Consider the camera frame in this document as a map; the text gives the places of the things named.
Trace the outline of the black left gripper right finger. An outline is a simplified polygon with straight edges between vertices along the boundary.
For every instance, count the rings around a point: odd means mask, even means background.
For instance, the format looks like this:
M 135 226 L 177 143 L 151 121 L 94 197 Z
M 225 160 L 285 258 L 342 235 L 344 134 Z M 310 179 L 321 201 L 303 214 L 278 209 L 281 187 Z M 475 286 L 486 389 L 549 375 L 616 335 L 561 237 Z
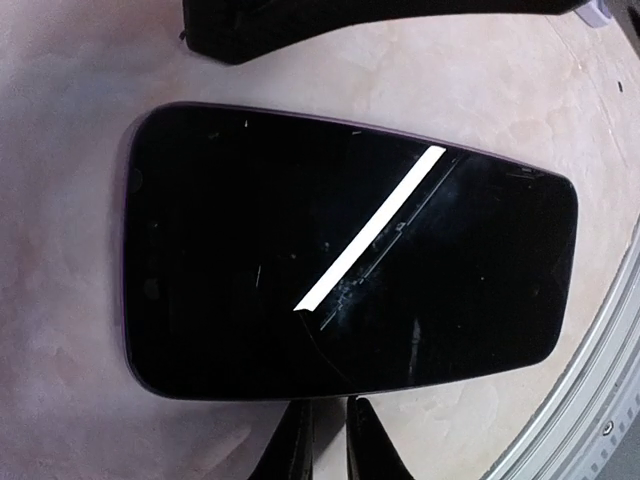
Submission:
M 414 479 L 366 398 L 348 399 L 346 427 L 349 479 Z

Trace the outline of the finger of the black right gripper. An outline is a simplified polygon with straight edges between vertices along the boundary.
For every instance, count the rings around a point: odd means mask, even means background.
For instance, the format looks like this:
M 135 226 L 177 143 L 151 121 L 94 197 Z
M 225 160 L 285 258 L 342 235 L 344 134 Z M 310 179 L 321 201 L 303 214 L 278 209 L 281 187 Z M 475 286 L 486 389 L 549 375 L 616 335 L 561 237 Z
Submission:
M 380 21 L 464 14 L 562 15 L 574 0 L 192 0 L 182 3 L 189 50 L 239 65 L 301 41 Z

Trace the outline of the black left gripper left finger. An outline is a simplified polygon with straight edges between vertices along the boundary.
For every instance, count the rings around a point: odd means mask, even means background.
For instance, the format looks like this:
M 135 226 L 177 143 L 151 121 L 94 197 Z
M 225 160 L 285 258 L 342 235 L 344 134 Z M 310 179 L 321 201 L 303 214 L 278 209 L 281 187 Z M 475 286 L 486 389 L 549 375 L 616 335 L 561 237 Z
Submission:
M 248 479 L 312 479 L 312 445 L 312 404 L 308 400 L 292 401 Z

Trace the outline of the purple-edged black smartphone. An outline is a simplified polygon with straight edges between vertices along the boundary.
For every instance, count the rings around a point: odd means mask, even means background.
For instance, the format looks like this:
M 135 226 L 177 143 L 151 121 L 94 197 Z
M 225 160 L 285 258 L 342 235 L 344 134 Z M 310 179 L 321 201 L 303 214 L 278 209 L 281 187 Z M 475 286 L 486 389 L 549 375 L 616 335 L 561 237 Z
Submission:
M 129 368 L 175 399 L 350 396 L 545 360 L 565 317 L 565 177 L 431 139 L 174 103 L 128 156 Z

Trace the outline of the lavender phone case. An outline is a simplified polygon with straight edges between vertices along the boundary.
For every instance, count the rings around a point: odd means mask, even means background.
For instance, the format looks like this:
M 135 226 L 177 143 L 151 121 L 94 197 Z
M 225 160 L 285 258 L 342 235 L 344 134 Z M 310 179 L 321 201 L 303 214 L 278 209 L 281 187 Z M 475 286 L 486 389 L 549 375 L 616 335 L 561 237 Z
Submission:
M 613 19 L 604 0 L 589 0 L 576 8 L 575 13 L 591 28 L 605 27 Z

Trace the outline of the aluminium front rail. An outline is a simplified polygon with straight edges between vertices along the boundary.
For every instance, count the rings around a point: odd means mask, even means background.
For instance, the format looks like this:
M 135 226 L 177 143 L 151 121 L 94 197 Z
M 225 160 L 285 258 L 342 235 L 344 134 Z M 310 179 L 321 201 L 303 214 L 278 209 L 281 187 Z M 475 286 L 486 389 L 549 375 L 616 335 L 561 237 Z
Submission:
M 594 479 L 639 415 L 639 242 L 590 330 L 488 479 Z

